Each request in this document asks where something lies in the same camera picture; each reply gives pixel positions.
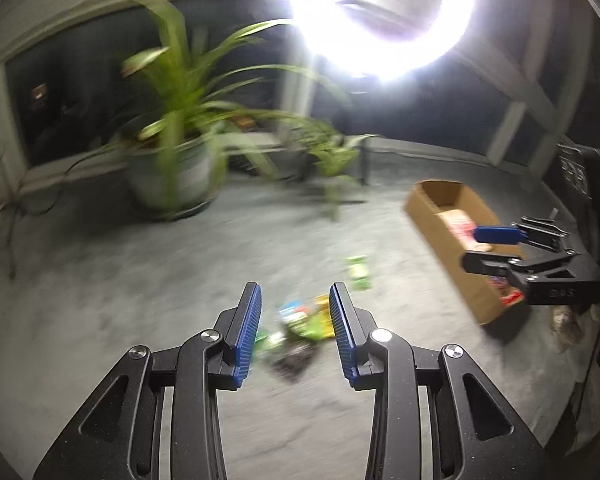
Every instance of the green plant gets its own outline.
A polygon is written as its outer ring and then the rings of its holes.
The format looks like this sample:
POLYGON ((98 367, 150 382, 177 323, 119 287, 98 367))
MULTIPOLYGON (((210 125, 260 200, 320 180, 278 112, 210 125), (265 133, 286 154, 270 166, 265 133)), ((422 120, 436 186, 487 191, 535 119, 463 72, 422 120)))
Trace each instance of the green plant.
MULTIPOLYGON (((275 110, 254 110, 222 100, 235 89, 262 81, 261 77, 223 84, 229 76, 253 70, 286 70, 315 79, 341 100, 345 99, 335 85, 311 70, 286 64, 263 64, 231 70, 211 77, 213 67, 233 49, 245 44, 259 43, 258 32, 277 25, 288 25, 291 20, 270 20, 255 23, 234 32, 218 46, 208 49, 206 34, 197 30, 188 47, 184 17, 167 0, 142 0, 153 15, 160 33, 161 47, 143 50, 122 64, 123 76, 144 73, 162 102, 162 117, 142 129, 132 139, 136 146, 158 148, 158 164, 164 174, 168 202, 175 210, 177 204, 177 149, 189 143, 206 143, 214 161, 212 192, 226 175, 226 154, 219 136, 226 132, 240 133, 231 121, 239 116, 278 119, 295 126, 305 124, 305 118, 275 110)), ((269 159, 253 146, 246 136, 234 135, 232 143, 244 150, 252 164, 270 177, 277 177, 276 168, 269 159)))
POLYGON ((315 167, 324 182, 324 196, 330 204, 331 218, 338 219, 338 204, 340 203, 340 186, 343 183, 358 182, 344 174, 347 166, 358 156, 360 143, 376 134, 344 136, 331 123, 312 120, 305 125, 300 142, 315 159, 315 167))

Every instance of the silver bolt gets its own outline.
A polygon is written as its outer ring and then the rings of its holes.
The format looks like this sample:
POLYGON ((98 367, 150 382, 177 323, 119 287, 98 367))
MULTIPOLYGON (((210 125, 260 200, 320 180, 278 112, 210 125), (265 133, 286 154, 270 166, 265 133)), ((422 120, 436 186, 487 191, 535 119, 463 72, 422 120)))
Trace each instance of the silver bolt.
POLYGON ((464 350, 460 345, 447 345, 445 346, 445 354, 453 359, 458 359, 464 355, 464 350))
POLYGON ((129 357, 132 359, 142 359, 146 355, 146 346, 138 345, 129 350, 129 357))
POLYGON ((206 343, 212 343, 213 341, 218 341, 218 339, 220 339, 220 333, 218 330, 205 330, 200 334, 200 339, 206 343))
POLYGON ((371 333, 371 337, 379 343, 386 343, 387 341, 391 341, 392 334, 384 328, 376 328, 371 333))

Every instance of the gray surface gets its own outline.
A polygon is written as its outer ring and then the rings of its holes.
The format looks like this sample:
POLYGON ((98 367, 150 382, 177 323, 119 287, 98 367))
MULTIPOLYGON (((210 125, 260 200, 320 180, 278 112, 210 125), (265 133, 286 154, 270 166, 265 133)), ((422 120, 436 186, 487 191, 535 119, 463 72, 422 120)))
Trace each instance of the gray surface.
MULTIPOLYGON (((273 327, 283 303, 346 281, 344 260, 354 254, 368 256, 374 284, 352 293, 356 306, 412 344, 461 344, 546 442, 573 385, 570 359, 555 353, 548 310, 531 309, 507 343, 492 337, 401 208, 422 178, 464 181, 504 222, 547 215, 549 199, 491 168, 398 155, 374 155, 374 162, 368 202, 343 205, 338 223, 299 189, 253 178, 234 178, 206 212, 166 224, 138 221, 118 174, 71 184, 49 215, 18 223, 13 283, 3 219, 0 449, 14 468, 31 478, 131 346, 180 345, 234 306, 246 281, 261 284, 262 320, 273 327)), ((42 206, 51 196, 29 201, 42 206)), ((517 321, 506 319, 504 332, 517 321)), ((372 393, 348 387, 334 343, 299 383, 256 364, 243 388, 221 393, 219 404, 229 478, 362 478, 372 393)))

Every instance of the brown cardboard box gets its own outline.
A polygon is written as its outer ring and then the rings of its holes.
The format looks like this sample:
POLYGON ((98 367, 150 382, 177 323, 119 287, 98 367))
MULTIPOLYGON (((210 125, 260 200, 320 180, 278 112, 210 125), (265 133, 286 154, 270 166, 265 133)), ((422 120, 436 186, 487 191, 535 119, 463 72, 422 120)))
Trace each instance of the brown cardboard box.
MULTIPOLYGON (((404 210, 456 282, 460 294, 480 324, 487 324, 508 309, 500 301, 500 293, 487 276, 467 274, 460 260, 464 248, 448 230, 437 213, 461 209, 478 225, 498 225, 498 217, 477 193, 461 182, 450 180, 423 180, 413 186, 404 210)), ((493 245, 493 252, 522 257, 517 246, 493 245)))

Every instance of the bright white light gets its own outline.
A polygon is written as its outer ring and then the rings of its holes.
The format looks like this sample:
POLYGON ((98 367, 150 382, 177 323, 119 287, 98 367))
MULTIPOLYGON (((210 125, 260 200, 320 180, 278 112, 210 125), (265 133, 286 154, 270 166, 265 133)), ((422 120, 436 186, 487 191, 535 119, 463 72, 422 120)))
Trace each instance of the bright white light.
POLYGON ((462 37, 474 0, 442 0, 431 28, 419 38, 389 41, 352 19, 339 0, 289 0, 308 46, 349 72, 389 80, 431 63, 462 37))

